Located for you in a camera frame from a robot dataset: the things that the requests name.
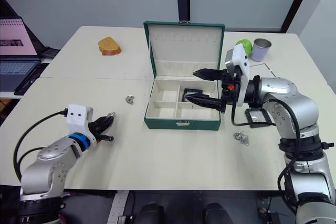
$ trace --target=green apple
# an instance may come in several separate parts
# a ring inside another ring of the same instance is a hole
[[[249,57],[250,54],[251,54],[251,52],[252,52],[252,43],[251,43],[251,41],[249,41],[248,39],[241,39],[240,41],[238,41],[236,43],[236,45],[240,44],[240,43],[243,44],[243,48],[245,50],[245,53],[246,53],[247,57]]]

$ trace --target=laptop screen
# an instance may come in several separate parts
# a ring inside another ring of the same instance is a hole
[[[21,18],[0,19],[0,56],[36,56]]]

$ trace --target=green jewelry box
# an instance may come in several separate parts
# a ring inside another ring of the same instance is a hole
[[[154,82],[144,121],[149,129],[212,130],[220,126],[220,113],[183,100],[184,89],[202,90],[218,98],[217,81],[193,76],[202,68],[218,69],[223,24],[145,21]]]

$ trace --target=box lid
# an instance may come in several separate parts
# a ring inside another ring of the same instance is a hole
[[[219,69],[225,26],[145,21],[154,77],[192,77],[202,68]]]

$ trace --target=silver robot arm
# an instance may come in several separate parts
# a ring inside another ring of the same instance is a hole
[[[71,104],[68,108],[69,135],[43,148],[36,161],[22,174],[19,223],[59,223],[61,196],[69,170],[88,149],[100,140],[113,137],[101,135],[114,120],[114,114],[92,120],[93,109]]]
[[[300,94],[295,84],[289,80],[259,76],[248,80],[249,62],[241,44],[227,52],[225,65],[227,68],[224,70],[200,69],[194,72],[195,76],[204,80],[222,81],[220,99],[201,94],[185,97],[197,105],[220,112],[225,112],[226,105],[231,104],[234,107],[231,120],[236,126],[250,123],[234,122],[235,106],[242,106],[245,102],[250,107],[267,110],[281,136],[279,148],[285,153],[286,163],[282,172],[286,194],[283,199],[296,213],[296,223],[334,224],[335,187],[323,151],[333,147],[333,144],[322,143],[319,138],[317,105]],[[281,177],[278,179],[278,187],[281,187]]]

